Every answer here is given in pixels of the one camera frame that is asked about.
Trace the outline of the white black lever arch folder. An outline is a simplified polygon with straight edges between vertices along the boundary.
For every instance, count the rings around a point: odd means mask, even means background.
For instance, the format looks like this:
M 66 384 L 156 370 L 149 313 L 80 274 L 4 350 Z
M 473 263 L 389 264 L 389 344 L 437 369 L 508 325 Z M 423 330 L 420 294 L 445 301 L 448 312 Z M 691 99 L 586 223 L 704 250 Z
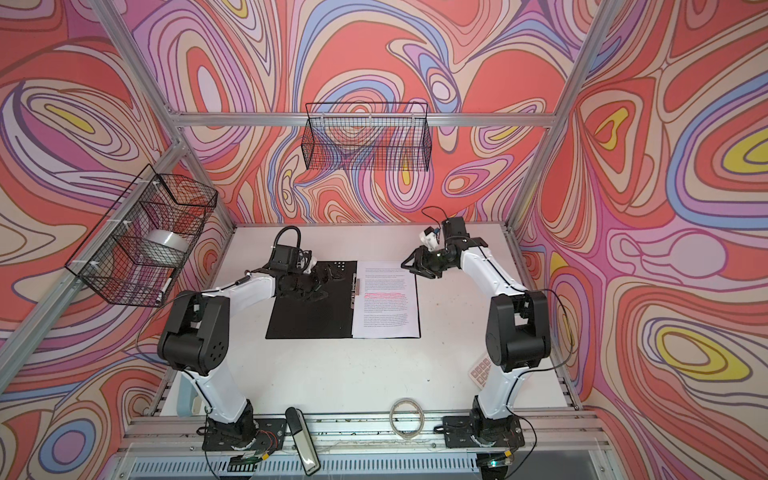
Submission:
M 324 300 L 275 299 L 268 323 L 268 340 L 354 339 L 352 320 L 359 261 L 321 261 L 333 268 L 336 279 L 325 287 Z

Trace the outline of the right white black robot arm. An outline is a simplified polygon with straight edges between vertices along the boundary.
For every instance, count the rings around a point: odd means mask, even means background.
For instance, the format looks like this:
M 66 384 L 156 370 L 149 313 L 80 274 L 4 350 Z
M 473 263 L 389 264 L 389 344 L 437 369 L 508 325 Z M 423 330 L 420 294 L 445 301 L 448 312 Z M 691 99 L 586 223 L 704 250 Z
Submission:
M 401 267 L 427 279 L 439 279 L 457 268 L 489 298 L 485 346 L 493 368 L 473 409 L 484 420 L 511 416 L 524 381 L 551 355 L 547 295 L 513 279 L 479 237 L 450 238 L 438 250 L 421 245 Z

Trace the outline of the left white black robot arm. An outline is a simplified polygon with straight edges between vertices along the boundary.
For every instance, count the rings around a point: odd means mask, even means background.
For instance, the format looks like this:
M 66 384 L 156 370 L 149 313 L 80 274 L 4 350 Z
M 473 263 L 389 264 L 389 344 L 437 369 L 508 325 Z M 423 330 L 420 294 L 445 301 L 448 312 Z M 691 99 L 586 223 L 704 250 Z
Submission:
M 327 296 L 325 285 L 339 278 L 328 266 L 298 272 L 260 268 L 224 287 L 183 291 L 171 302 L 158 356 L 188 377 L 210 419 L 234 424 L 244 415 L 249 400 L 226 363 L 231 318 L 273 298 L 319 301 Z

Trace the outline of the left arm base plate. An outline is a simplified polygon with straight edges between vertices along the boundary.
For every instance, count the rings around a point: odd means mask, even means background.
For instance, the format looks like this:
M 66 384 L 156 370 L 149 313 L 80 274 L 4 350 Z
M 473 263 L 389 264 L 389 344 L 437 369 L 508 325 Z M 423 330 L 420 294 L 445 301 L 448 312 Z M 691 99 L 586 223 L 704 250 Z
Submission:
M 281 450 L 287 422 L 284 418 L 260 418 L 252 424 L 223 424 L 208 419 L 196 433 L 206 452 L 274 453 Z

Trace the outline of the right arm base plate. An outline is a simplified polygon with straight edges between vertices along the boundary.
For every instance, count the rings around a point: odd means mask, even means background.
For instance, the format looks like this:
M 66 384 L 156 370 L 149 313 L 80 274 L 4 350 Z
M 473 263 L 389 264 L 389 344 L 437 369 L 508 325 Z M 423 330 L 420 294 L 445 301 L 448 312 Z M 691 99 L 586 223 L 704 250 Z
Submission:
M 502 448 L 518 450 L 526 444 L 519 420 L 514 416 L 489 420 L 481 417 L 444 416 L 433 428 L 448 448 Z

